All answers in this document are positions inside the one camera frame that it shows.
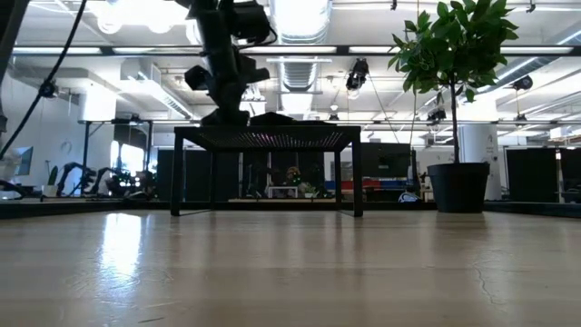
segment white column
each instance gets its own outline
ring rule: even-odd
[[[500,165],[498,164],[497,127],[492,124],[462,125],[458,131],[460,162],[489,163],[486,200],[500,200]]]

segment potted plant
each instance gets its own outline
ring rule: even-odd
[[[437,104],[443,102],[441,90],[451,98],[454,137],[454,163],[428,167],[434,197],[441,212],[482,212],[489,167],[487,163],[460,163],[458,146],[457,97],[473,102],[479,87],[495,84],[495,67],[507,64],[500,53],[506,40],[516,40],[517,26],[506,17],[506,0],[463,0],[438,3],[438,20],[429,21],[426,12],[414,24],[405,21],[406,32],[415,34],[403,41],[393,35],[399,51],[389,61],[398,72],[406,73],[405,92],[438,91]]]
[[[56,176],[58,175],[58,167],[55,166],[48,175],[48,182],[43,185],[43,195],[46,197],[56,197],[57,186]]]

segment black plant pot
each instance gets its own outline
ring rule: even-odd
[[[488,163],[445,163],[428,167],[434,199],[441,213],[482,213]]]

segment red object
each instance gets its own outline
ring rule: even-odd
[[[363,188],[373,187],[373,188],[381,188],[380,181],[363,181]],[[352,190],[353,189],[353,182],[352,181],[343,181],[341,182],[341,189],[343,190]]]

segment spotlight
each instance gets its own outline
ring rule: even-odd
[[[347,83],[345,84],[347,91],[358,91],[367,81],[365,78],[367,74],[369,74],[369,65],[367,64],[367,59],[357,58],[357,62],[355,62],[353,65],[353,68],[349,73]]]
[[[517,91],[520,90],[529,90],[531,87],[533,87],[533,79],[530,78],[529,75],[519,79],[518,81],[514,82],[511,85],[512,88],[514,88]]]
[[[525,116],[525,114],[519,114],[515,118],[515,122],[526,122],[526,121],[527,121],[527,117]],[[516,124],[517,127],[522,127],[524,125],[526,125],[526,124]]]
[[[428,121],[439,122],[446,119],[446,110],[438,108],[428,114]]]

